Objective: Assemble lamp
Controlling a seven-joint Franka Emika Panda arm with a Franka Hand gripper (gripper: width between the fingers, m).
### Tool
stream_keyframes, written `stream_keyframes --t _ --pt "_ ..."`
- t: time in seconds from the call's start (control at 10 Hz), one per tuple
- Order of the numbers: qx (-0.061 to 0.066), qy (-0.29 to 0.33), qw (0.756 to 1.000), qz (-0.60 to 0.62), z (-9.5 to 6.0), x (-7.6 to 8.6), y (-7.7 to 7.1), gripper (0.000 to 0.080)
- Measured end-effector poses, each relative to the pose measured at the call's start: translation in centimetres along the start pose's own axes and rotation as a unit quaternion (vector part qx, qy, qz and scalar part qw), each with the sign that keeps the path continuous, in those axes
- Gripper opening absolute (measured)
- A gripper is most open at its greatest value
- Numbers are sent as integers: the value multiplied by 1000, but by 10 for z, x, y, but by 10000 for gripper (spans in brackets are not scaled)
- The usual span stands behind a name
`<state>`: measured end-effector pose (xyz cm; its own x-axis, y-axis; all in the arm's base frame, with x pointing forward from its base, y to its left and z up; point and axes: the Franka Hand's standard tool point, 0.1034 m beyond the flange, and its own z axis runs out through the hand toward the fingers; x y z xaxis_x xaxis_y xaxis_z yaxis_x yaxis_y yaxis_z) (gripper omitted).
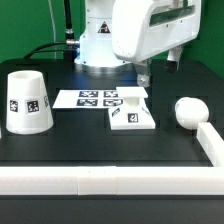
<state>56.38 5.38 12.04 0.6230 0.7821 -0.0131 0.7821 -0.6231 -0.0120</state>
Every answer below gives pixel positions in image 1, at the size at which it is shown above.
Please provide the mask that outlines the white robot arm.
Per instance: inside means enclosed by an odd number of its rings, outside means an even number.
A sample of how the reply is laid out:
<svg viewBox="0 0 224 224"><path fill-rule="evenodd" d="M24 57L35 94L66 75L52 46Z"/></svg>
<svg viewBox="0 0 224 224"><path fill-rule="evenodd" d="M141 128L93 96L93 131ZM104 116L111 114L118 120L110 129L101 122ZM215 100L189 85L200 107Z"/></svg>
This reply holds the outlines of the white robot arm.
<svg viewBox="0 0 224 224"><path fill-rule="evenodd" d="M178 70L183 45L198 35L201 0L85 0L78 69L94 74L134 70L137 84L152 82L151 59L168 54L165 70Z"/></svg>

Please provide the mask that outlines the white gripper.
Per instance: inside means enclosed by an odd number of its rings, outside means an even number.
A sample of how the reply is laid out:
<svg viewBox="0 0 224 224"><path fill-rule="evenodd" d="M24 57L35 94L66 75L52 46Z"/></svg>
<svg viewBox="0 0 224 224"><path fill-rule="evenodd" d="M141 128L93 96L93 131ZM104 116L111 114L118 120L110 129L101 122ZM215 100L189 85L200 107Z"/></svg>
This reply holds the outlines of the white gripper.
<svg viewBox="0 0 224 224"><path fill-rule="evenodd" d="M147 88L151 71L146 59L169 50L164 70L175 73L183 52L179 45L197 37L200 17L201 0L115 0L113 52L121 60L138 62L137 84Z"/></svg>

